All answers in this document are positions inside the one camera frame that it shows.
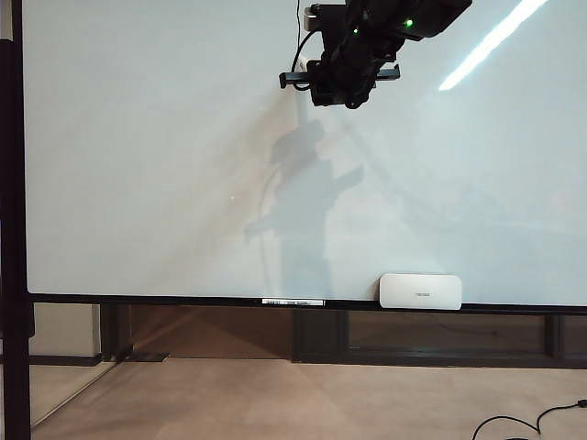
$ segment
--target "white board surface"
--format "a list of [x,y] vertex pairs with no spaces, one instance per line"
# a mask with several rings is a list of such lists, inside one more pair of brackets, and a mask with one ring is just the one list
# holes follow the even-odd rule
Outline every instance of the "white board surface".
[[587,305],[584,2],[438,90],[518,3],[407,42],[350,111],[279,88],[293,0],[26,0],[29,290],[374,300],[414,272]]

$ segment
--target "cable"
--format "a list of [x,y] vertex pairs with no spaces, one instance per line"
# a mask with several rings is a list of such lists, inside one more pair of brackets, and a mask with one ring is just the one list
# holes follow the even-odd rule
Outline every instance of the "cable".
[[[302,44],[300,44],[300,46],[297,48],[297,52],[295,53],[295,57],[293,57],[292,72],[295,72],[295,64],[297,64],[297,61],[300,58],[300,52],[304,48],[305,43],[310,39],[310,37],[312,37],[319,30],[320,30],[319,28],[316,28],[316,29],[310,31],[308,33],[308,35],[306,35],[305,38],[302,40]],[[297,84],[294,84],[293,87],[295,87],[295,90],[299,90],[299,91],[308,90],[310,88],[309,85],[307,85],[305,87],[300,87]]]
[[297,48],[300,47],[300,37],[302,37],[302,24],[300,23],[300,0],[297,0]]
[[575,403],[574,405],[569,405],[569,406],[555,406],[554,408],[549,408],[546,411],[544,411],[543,413],[541,413],[538,416],[538,418],[536,419],[536,428],[538,429],[538,433],[542,434],[540,431],[540,420],[542,419],[542,417],[544,417],[548,413],[552,413],[553,411],[569,410],[571,408],[579,408],[579,405],[580,405],[579,403]]
[[532,425],[528,422],[524,422],[523,420],[516,419],[515,417],[510,417],[509,415],[496,415],[495,417],[491,417],[491,418],[483,421],[479,426],[477,426],[477,429],[475,430],[475,433],[473,434],[472,440],[475,440],[477,438],[477,434],[479,433],[479,431],[481,431],[481,428],[483,428],[486,424],[488,424],[489,422],[492,422],[493,420],[500,420],[500,419],[512,420],[514,422],[518,422],[519,424],[525,424],[526,426],[528,426],[529,428],[532,428],[534,431],[536,431],[537,433],[540,434],[540,432],[538,431],[538,428],[536,428],[534,425]]
[[578,401],[577,403],[575,403],[573,405],[569,405],[569,406],[555,406],[553,408],[549,408],[549,409],[545,410],[536,419],[536,426],[534,426],[533,424],[530,424],[528,422],[525,422],[525,421],[523,421],[521,419],[516,419],[515,417],[510,417],[509,415],[496,415],[496,416],[491,417],[491,418],[489,418],[487,420],[484,420],[483,422],[481,422],[481,424],[479,426],[477,426],[477,429],[475,429],[475,432],[473,433],[472,440],[475,440],[477,438],[477,434],[481,431],[481,429],[486,424],[488,424],[489,422],[492,422],[494,420],[500,420],[500,419],[512,420],[514,422],[518,422],[520,424],[524,424],[527,427],[532,428],[534,431],[536,431],[538,433],[538,435],[541,435],[542,434],[542,431],[540,430],[540,420],[542,419],[542,417],[544,417],[548,413],[552,413],[553,411],[569,410],[571,408],[587,408],[587,400]]

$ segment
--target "black pole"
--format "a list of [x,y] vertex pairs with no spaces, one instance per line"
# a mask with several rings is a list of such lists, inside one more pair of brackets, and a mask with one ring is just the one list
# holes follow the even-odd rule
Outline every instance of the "black pole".
[[14,42],[0,40],[0,179],[5,438],[30,440],[22,2],[12,2]]

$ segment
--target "floor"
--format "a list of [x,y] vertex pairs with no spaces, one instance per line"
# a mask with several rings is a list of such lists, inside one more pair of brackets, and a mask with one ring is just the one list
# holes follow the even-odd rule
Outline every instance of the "floor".
[[[399,368],[286,360],[125,363],[56,412],[35,440],[471,439],[486,417],[533,421],[587,398],[587,371]],[[587,410],[555,412],[544,440],[583,439]],[[489,425],[478,437],[537,438]]]
[[[95,367],[30,367],[30,417],[33,424],[43,420],[79,390],[114,366],[103,362]],[[0,399],[0,421],[4,421],[4,401]]]

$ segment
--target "black cord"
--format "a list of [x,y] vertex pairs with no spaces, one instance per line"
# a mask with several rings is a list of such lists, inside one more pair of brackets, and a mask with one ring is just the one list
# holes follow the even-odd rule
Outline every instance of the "black cord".
[[[302,41],[302,44],[300,44],[298,46],[297,52],[295,53],[295,57],[293,57],[292,72],[295,72],[295,65],[297,64],[297,61],[300,58],[300,52],[304,48],[305,43],[307,43],[307,41],[310,39],[310,37],[312,37],[319,30],[320,30],[319,28],[316,28],[316,29],[312,30],[311,32],[309,32],[308,35],[306,35],[305,38],[304,38],[304,40]],[[308,90],[310,88],[309,85],[307,85],[305,87],[300,87],[297,84],[294,84],[293,87],[295,88],[295,90],[299,90],[299,91]]]
[[542,419],[542,417],[544,417],[548,413],[552,413],[553,411],[569,410],[571,408],[579,408],[579,404],[578,403],[575,403],[574,405],[569,405],[569,406],[555,406],[554,408],[549,408],[546,411],[544,411],[543,413],[541,413],[538,416],[538,418],[536,419],[536,428],[538,429],[538,433],[539,434],[542,434],[542,432],[540,431],[540,420]]
[[583,400],[583,401],[578,401],[577,403],[575,403],[574,405],[569,405],[569,406],[555,406],[553,408],[549,408],[547,410],[545,410],[543,413],[541,413],[537,420],[536,420],[536,426],[534,426],[533,424],[530,424],[528,422],[525,422],[521,419],[516,419],[515,417],[510,417],[509,415],[496,415],[495,417],[491,417],[487,420],[484,420],[483,422],[481,422],[481,424],[479,426],[477,426],[477,429],[475,429],[475,432],[473,433],[473,438],[472,440],[475,440],[477,438],[477,434],[481,431],[481,429],[488,424],[489,422],[492,422],[493,420],[500,420],[500,419],[505,419],[505,420],[512,420],[514,422],[518,422],[520,424],[524,424],[529,428],[532,428],[534,431],[536,431],[539,435],[542,434],[542,432],[540,431],[540,420],[542,419],[542,417],[544,417],[545,415],[547,415],[548,413],[552,413],[553,411],[558,411],[558,410],[569,410],[571,408],[587,408],[587,401]]
[[481,431],[481,428],[483,428],[486,424],[488,424],[489,422],[492,422],[494,420],[500,420],[500,419],[512,420],[514,422],[518,422],[519,424],[525,424],[526,426],[528,426],[529,428],[532,428],[534,431],[536,431],[537,433],[540,434],[538,429],[534,425],[532,425],[528,422],[524,422],[523,420],[516,419],[515,417],[510,417],[509,415],[496,415],[495,417],[491,417],[491,418],[483,421],[479,426],[477,426],[477,429],[475,430],[475,433],[473,434],[472,440],[475,440],[477,438],[477,434],[479,433],[479,431]]
[[300,47],[300,37],[302,37],[302,24],[300,23],[300,0],[297,0],[297,48]]

